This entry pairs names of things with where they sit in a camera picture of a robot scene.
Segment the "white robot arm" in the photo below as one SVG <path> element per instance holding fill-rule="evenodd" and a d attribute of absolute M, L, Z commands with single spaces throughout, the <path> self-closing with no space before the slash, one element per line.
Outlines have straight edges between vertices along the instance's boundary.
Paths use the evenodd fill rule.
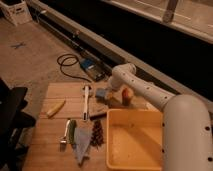
<path fill-rule="evenodd" d="M 132 63 L 117 65 L 111 91 L 125 84 L 163 113 L 163 171 L 213 171 L 213 139 L 206 105 L 189 94 L 175 95 L 136 76 Z"/>

